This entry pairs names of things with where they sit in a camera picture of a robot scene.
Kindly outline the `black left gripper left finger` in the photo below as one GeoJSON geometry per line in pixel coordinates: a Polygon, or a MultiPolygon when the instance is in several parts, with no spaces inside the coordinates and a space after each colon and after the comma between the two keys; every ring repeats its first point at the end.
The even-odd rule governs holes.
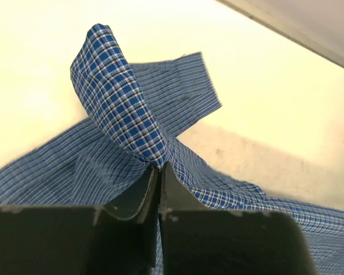
{"type": "Polygon", "coordinates": [[[106,205],[0,206],[0,274],[150,274],[159,172],[106,205]]]}

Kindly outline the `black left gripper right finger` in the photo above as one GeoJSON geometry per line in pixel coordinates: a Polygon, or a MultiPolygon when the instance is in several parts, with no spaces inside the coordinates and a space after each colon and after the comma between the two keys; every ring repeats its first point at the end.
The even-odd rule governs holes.
{"type": "Polygon", "coordinates": [[[170,163],[159,209],[165,274],[315,274],[296,222],[276,211],[219,210],[203,205],[170,163]]]}

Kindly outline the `blue checkered long sleeve shirt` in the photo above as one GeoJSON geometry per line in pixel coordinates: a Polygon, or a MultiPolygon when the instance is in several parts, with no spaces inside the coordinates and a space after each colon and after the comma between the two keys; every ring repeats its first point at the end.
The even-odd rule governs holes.
{"type": "Polygon", "coordinates": [[[96,24],[71,65],[71,81],[88,117],[0,169],[0,206],[104,204],[149,165],[169,162],[207,207],[289,214],[318,274],[344,274],[344,211],[269,197],[212,169],[177,139],[221,106],[201,53],[129,64],[111,28],[96,24]]]}

